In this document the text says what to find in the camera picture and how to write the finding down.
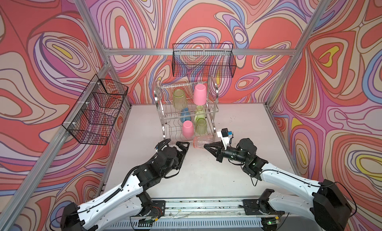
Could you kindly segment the pink plastic cup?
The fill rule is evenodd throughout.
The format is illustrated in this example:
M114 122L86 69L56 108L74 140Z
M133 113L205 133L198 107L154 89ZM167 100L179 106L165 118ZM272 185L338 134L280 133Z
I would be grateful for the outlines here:
M194 136L194 125L190 120L186 120L183 123L182 134L187 139L190 139Z
M207 87L205 84L197 84L194 88L194 103L198 106L203 106L207 102Z

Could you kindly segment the green transparent cup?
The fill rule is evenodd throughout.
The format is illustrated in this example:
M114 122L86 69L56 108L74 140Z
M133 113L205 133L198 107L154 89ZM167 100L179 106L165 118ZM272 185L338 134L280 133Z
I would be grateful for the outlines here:
M173 93L173 106L176 110L183 110L187 108L187 96L183 89L176 89Z
M205 135L208 133L207 129L208 129L207 120L205 118L197 119L197 121L196 121L196 133L201 135L201 136Z

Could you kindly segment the blue ceramic mug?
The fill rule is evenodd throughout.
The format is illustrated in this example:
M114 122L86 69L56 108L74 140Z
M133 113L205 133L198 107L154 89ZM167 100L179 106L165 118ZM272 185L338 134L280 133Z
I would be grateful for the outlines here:
M191 115L190 115L190 112L189 112L189 109L186 107L184 108L182 111L181 111L181 117L180 117L180 121L182 123L184 123L185 121L191 121Z

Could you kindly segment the light green ceramic mug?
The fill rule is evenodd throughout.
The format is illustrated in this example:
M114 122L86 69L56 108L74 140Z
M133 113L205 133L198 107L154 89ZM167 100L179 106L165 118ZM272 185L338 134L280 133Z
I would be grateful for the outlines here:
M195 122L197 122L199 119L203 118L205 119L206 115L206 110L204 105L198 105L196 107L196 113L195 113Z

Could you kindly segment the clear pink glass cup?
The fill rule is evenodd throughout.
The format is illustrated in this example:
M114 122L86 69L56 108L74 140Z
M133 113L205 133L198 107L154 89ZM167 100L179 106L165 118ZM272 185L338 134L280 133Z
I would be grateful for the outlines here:
M214 142L213 135L204 135L204 136L194 137L193 146L196 149L204 149L205 144L209 144L212 142Z

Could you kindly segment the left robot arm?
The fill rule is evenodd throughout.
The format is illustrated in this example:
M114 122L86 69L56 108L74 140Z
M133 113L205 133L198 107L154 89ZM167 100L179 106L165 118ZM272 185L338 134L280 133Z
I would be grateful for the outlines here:
M190 148L188 142L170 146L165 139L155 146L155 154L145 163L133 167L121 184L95 199L77 205L72 202L62 213L63 231L104 231L128 218L138 217L143 224L152 225L165 215L165 201L153 201L147 190L179 172Z

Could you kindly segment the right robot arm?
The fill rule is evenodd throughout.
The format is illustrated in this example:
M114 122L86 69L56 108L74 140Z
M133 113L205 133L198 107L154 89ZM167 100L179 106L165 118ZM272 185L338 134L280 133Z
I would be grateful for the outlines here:
M249 138L241 139L236 147L222 140L205 144L218 162L224 158L238 161L242 170L257 181L274 184L290 192L284 195L272 189L264 191L259 201L263 213L284 211L315 221L325 231L343 231L352 216L352 207L339 189L339 182L316 181L282 170L257 156L257 147Z

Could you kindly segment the steel two-tier dish rack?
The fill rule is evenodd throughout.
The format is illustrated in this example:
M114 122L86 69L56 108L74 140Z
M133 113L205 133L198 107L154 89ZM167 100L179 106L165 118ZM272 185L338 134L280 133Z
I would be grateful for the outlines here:
M207 89L204 105L197 105L194 102L194 91L199 84ZM163 138L171 139L172 143L176 143L190 142L194 137L200 137L201 134L197 132L199 119L204 119L206 122L206 132L202 135L215 138L215 115L219 111L218 98L218 84L211 76L207 81L155 86L154 99ZM189 138L183 134L185 121L191 121L194 127L194 133Z

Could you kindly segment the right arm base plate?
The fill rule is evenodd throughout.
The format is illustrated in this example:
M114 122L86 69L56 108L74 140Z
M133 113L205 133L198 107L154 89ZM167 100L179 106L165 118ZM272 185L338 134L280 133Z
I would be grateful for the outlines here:
M276 211L273 209L268 201L258 199L244 199L243 204L238 205L239 208L244 209L246 215L277 215L282 216L284 211Z

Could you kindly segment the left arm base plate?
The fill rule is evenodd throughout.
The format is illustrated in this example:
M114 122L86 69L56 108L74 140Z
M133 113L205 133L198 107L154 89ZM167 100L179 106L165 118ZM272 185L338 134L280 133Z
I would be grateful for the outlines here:
M145 204L142 210L133 217L161 218L165 215L166 201L154 200L151 204Z

